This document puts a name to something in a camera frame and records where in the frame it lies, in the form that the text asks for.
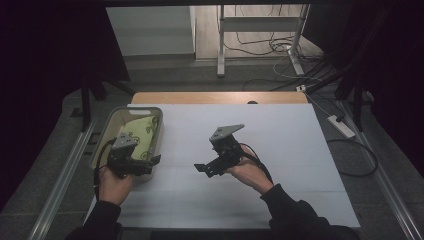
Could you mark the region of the black stand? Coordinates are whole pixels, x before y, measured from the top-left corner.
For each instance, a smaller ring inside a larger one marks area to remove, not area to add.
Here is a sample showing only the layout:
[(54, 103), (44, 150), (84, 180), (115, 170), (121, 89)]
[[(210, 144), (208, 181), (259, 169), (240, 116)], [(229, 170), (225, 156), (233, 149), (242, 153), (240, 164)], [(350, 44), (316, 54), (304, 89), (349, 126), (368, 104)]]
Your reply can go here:
[(86, 132), (91, 123), (90, 94), (93, 94), (97, 100), (105, 100), (107, 97), (106, 89), (103, 86), (104, 82), (120, 89), (129, 96), (133, 96), (136, 93), (134, 89), (101, 72), (84, 74), (80, 80), (83, 117), (82, 132)]
[(306, 94), (312, 94), (324, 86), (340, 79), (334, 94), (337, 100), (345, 100), (353, 92), (353, 121), (360, 132), (363, 131), (361, 115), (363, 103), (363, 86), (359, 78), (359, 61), (353, 59), (349, 64), (337, 71), (335, 74), (325, 78), (320, 83), (308, 87)]

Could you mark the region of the white power strip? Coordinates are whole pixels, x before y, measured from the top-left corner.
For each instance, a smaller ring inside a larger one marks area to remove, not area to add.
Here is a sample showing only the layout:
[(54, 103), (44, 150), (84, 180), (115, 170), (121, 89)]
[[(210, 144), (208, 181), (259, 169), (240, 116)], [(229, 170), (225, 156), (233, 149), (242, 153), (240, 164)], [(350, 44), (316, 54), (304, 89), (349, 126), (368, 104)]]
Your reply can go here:
[(356, 136), (356, 134), (339, 117), (332, 115), (329, 116), (327, 120), (346, 139), (352, 139)]

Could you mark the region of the white table board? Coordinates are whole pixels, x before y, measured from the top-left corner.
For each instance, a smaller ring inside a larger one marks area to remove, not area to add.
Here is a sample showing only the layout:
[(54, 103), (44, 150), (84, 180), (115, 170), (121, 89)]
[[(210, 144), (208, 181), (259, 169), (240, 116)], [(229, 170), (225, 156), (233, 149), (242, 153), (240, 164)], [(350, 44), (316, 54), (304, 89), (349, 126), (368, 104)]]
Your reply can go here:
[(244, 124), (235, 139), (253, 148), (274, 182), (310, 203), (333, 225), (356, 228), (353, 207), (309, 104), (132, 104), (163, 113), (161, 160), (153, 178), (134, 187), (122, 205), (126, 227), (265, 229), (270, 219), (259, 194), (232, 176), (207, 177), (194, 167), (217, 154), (210, 136)]

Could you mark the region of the white cabinet panel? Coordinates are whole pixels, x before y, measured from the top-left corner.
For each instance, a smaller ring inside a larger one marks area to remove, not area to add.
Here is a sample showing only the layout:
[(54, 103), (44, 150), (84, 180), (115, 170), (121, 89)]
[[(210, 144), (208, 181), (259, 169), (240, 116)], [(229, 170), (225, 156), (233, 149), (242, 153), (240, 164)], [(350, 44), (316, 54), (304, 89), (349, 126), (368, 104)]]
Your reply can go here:
[(195, 53), (193, 7), (109, 7), (106, 11), (124, 56)]

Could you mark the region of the white metal desk frame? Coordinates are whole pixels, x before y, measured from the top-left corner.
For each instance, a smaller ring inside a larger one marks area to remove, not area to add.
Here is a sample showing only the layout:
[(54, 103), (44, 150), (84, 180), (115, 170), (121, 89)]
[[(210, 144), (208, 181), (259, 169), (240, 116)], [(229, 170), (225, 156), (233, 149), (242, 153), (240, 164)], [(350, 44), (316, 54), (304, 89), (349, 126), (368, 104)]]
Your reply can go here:
[(285, 48), (290, 58), (293, 69), (298, 77), (304, 75), (304, 71), (299, 62), (297, 47), (304, 24), (307, 19), (309, 4), (301, 7), (298, 17), (294, 16), (232, 16), (226, 17), (224, 14), (224, 6), (220, 6), (220, 14), (218, 16), (219, 29), (219, 50), (218, 50), (218, 68), (217, 75), (223, 77), (225, 75), (225, 46), (224, 38), (227, 32), (283, 32), (293, 33), (294, 36)]

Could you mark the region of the person's left hand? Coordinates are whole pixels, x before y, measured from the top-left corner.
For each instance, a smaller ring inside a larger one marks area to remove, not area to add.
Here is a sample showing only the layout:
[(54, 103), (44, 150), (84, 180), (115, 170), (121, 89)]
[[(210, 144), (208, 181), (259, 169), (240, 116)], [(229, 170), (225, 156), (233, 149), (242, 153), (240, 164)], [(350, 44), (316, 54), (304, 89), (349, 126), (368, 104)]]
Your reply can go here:
[(100, 171), (99, 200), (121, 205), (128, 197), (133, 185), (133, 176), (117, 177), (108, 167)]

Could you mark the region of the green printed pants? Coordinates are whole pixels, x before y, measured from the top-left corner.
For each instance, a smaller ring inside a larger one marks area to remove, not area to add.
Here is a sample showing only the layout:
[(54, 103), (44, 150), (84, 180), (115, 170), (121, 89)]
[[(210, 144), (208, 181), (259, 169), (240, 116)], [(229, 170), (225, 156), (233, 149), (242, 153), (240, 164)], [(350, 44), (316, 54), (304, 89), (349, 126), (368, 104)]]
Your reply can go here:
[(156, 116), (144, 117), (128, 122), (123, 132), (127, 133), (137, 143), (131, 157), (135, 160), (147, 161), (149, 148), (158, 127)]

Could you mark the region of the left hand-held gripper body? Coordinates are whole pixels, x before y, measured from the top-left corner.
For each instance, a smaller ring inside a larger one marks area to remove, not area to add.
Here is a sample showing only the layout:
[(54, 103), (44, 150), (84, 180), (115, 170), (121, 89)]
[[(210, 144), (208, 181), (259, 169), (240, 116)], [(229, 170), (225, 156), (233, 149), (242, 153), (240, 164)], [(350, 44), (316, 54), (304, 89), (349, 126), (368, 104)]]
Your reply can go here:
[(127, 133), (121, 133), (113, 142), (107, 157), (107, 167), (119, 178), (127, 174), (141, 175), (141, 164), (132, 158), (136, 146), (136, 141)]

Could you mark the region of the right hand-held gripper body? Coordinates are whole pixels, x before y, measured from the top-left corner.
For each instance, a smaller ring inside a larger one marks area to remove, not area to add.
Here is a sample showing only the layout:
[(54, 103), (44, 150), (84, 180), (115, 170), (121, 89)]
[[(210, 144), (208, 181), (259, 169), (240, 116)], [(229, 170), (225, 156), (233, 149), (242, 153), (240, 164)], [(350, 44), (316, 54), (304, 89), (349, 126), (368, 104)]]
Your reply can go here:
[(244, 124), (221, 126), (209, 138), (213, 149), (218, 154), (216, 159), (228, 162), (229, 168), (236, 166), (240, 162), (243, 150), (239, 142), (234, 138), (233, 133), (244, 127)]

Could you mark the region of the beige plastic basket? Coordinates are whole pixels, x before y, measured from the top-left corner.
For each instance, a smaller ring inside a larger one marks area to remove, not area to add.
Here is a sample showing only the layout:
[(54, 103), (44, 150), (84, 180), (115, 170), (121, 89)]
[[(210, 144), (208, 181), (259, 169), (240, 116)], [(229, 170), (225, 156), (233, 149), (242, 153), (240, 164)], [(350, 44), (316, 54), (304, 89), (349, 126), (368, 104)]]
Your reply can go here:
[[(93, 172), (97, 172), (102, 167), (107, 166), (107, 157), (111, 150), (112, 144), (121, 133), (124, 133), (124, 126), (132, 120), (149, 116), (156, 116), (158, 118), (158, 127), (149, 148), (148, 160), (153, 156), (160, 155), (159, 145), (162, 137), (163, 127), (162, 110), (158, 107), (120, 107), (111, 112), (107, 119), (106, 125), (100, 134), (99, 142), (92, 157), (91, 168), (93, 169)], [(157, 165), (153, 166), (153, 171), (150, 175), (134, 175), (136, 183), (141, 184), (150, 181), (155, 174)]]

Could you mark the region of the aluminium rail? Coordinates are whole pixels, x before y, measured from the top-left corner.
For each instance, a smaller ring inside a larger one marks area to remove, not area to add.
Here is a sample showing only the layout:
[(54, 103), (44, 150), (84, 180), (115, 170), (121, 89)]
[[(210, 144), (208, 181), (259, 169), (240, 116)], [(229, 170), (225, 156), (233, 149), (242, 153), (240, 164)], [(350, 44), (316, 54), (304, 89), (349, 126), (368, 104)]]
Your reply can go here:
[[(356, 126), (353, 120), (353, 112), (349, 108), (347, 103), (337, 100), (336, 104), (343, 110), (345, 113), (346, 124), (352, 129), (356, 134), (355, 139), (368, 147), (373, 153), (376, 151), (371, 146), (367, 135), (364, 131), (360, 131)], [(411, 211), (408, 209), (405, 201), (402, 199), (400, 193), (396, 190), (392, 181), (389, 179), (389, 176), (386, 173), (384, 165), (379, 161), (379, 166), (374, 173), (374, 178), (377, 180), (380, 189), (385, 196), (387, 203), (389, 204), (392, 212), (394, 213), (395, 218), (397, 219), (404, 235), (408, 240), (424, 240), (424, 233), (421, 232), (417, 222), (415, 221)]]
[(84, 131), (80, 131), (27, 240), (45, 240), (96, 123), (91, 120)]

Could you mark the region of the person's right hand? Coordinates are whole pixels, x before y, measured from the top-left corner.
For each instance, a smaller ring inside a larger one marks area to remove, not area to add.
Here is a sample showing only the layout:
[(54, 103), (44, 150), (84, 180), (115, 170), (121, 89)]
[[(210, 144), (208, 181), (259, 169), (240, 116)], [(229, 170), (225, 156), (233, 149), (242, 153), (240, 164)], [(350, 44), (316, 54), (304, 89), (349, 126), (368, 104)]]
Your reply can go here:
[(245, 156), (240, 158), (240, 162), (236, 166), (226, 169), (225, 173), (231, 174), (261, 195), (265, 194), (274, 186), (264, 171), (254, 161)]

